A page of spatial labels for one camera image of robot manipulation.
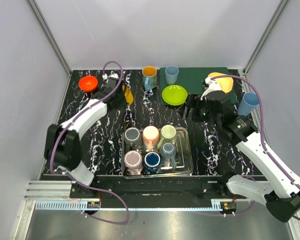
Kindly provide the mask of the yellow ribbed mug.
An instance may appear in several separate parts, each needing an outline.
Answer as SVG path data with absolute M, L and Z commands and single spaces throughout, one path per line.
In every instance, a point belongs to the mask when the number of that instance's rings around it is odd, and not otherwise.
M 127 85 L 123 84 L 122 85 L 122 90 L 123 90 L 126 102 L 130 106 L 134 102 L 134 96 L 133 96 L 130 88 Z

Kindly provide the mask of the blue grey mug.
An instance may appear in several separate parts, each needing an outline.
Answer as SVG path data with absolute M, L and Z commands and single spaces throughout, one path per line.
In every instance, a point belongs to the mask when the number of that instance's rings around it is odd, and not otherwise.
M 160 154 L 165 167 L 171 165 L 173 169 L 177 168 L 176 153 L 177 150 L 173 143 L 167 142 L 162 145 Z

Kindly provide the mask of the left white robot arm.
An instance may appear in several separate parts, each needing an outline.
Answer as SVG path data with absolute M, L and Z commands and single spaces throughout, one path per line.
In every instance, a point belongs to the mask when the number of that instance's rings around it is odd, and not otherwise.
M 87 198 L 98 193 L 94 174 L 82 161 L 81 139 L 85 133 L 110 111 L 125 108 L 133 102 L 130 89 L 111 78 L 106 87 L 91 96 L 87 104 L 73 117 L 47 129 L 44 158 L 50 172 L 61 170 L 81 183 L 80 192 Z

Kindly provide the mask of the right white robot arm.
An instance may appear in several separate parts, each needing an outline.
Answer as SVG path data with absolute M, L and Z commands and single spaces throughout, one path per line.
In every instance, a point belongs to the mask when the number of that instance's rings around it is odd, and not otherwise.
M 254 123 L 235 111 L 231 98 L 221 90 L 205 96 L 192 94 L 186 100 L 185 115 L 189 109 L 193 109 L 193 121 L 212 123 L 219 135 L 246 155 L 267 179 L 267 183 L 260 183 L 227 173 L 217 185 L 218 195 L 251 199 L 283 223 L 293 218 L 300 210 L 300 177 L 267 145 Z

